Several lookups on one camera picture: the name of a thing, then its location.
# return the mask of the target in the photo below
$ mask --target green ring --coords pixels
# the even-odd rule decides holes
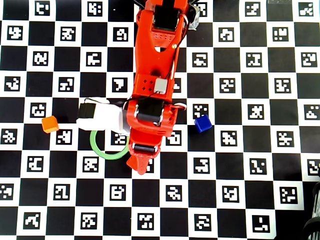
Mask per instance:
[[[117,159],[120,159],[122,158],[124,155],[127,154],[127,152],[129,151],[128,149],[128,143],[129,143],[129,137],[127,136],[126,138],[126,144],[125,144],[125,147],[122,151],[118,152],[118,153],[115,153],[115,154],[107,154],[107,153],[104,153],[103,151],[101,151],[99,149],[99,147],[97,146],[97,143],[96,143],[96,135],[97,135],[97,132],[98,131],[91,131],[90,133],[90,145],[91,145],[91,148],[92,150],[101,158],[104,158],[106,160],[117,160]]]

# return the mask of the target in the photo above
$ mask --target checkerboard mat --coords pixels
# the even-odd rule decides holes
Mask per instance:
[[[0,0],[1,240],[299,236],[319,180],[319,1],[196,5],[173,93],[187,110],[140,176],[128,154],[96,156],[76,125],[84,98],[130,97],[138,8]],[[204,114],[213,127],[197,133]],[[51,115],[60,130],[46,134]],[[97,144],[126,139],[107,129]]]

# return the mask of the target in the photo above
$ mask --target black square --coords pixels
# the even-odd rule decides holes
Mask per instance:
[[[0,234],[16,235],[18,207],[0,207]]]
[[[46,206],[47,191],[47,178],[21,178],[19,206]]]
[[[41,124],[24,124],[23,150],[49,150],[50,135],[45,133]]]
[[[51,97],[52,86],[52,72],[27,72],[25,93],[27,97]]]
[[[215,153],[216,179],[243,180],[244,155],[242,153]]]
[[[131,207],[105,207],[103,235],[131,235]]]
[[[78,117],[78,98],[53,98],[52,115],[60,124],[75,124]]]
[[[212,73],[188,73],[187,74],[188,98],[213,98],[214,76]]]
[[[293,21],[292,3],[274,4],[267,2],[266,4],[266,19],[267,21],[284,22]]]
[[[246,238],[245,209],[217,209],[219,238]]]
[[[294,73],[296,71],[294,47],[268,47],[270,73]]]
[[[214,152],[215,151],[215,127],[199,132],[195,125],[188,125],[188,152]]]
[[[133,72],[134,48],[133,47],[108,47],[108,72]]]
[[[80,71],[80,47],[55,47],[54,71]]]
[[[4,0],[3,20],[29,20],[29,1]]]
[[[0,151],[0,178],[19,178],[21,170],[21,151]]]
[[[82,46],[107,46],[108,24],[106,22],[82,23]]]
[[[318,153],[320,147],[320,127],[301,126],[300,141],[302,153]]]
[[[240,23],[241,47],[266,47],[267,24],[266,22],[241,22]]]
[[[274,209],[272,181],[245,181],[245,207],[247,209]]]
[[[298,125],[298,103],[294,99],[270,99],[271,125]]]
[[[159,180],[132,180],[133,207],[159,207]]]
[[[300,154],[273,153],[272,166],[275,181],[302,181]]]
[[[241,99],[215,99],[216,125],[241,125],[242,106]]]
[[[189,208],[216,208],[215,180],[188,180]]]
[[[25,71],[27,69],[27,46],[2,46],[0,70]]]
[[[0,123],[23,123],[25,99],[22,97],[0,98]]]
[[[161,152],[160,177],[162,179],[187,179],[187,161],[186,152]]]
[[[320,99],[320,74],[298,73],[296,75],[299,99]]]
[[[243,150],[271,153],[270,127],[243,126]]]
[[[214,72],[216,73],[240,73],[240,48],[239,47],[215,47],[213,49]]]
[[[55,22],[30,21],[29,22],[29,46],[54,46]]]
[[[242,73],[242,97],[244,99],[268,99],[269,81],[267,73]]]
[[[294,34],[296,47],[320,46],[320,29],[316,22],[295,22]]]
[[[132,169],[126,164],[131,157],[128,152],[123,157],[119,158],[117,161],[105,161],[105,178],[131,178]]]
[[[161,236],[188,236],[187,208],[160,208]]]
[[[104,180],[103,179],[77,179],[75,205],[76,206],[103,206],[104,205]]]
[[[210,22],[200,22],[196,31],[188,31],[187,47],[213,47],[213,28]]]
[[[48,207],[46,235],[73,235],[75,226],[74,207]]]
[[[108,22],[133,22],[134,17],[134,2],[126,2],[124,7],[118,0],[108,0]]]
[[[239,22],[239,1],[213,2],[214,22]]]
[[[80,97],[106,97],[106,73],[82,72],[80,77]]]
[[[81,0],[56,0],[55,4],[56,21],[81,21]]]
[[[50,151],[50,178],[75,178],[76,175],[76,151]]]

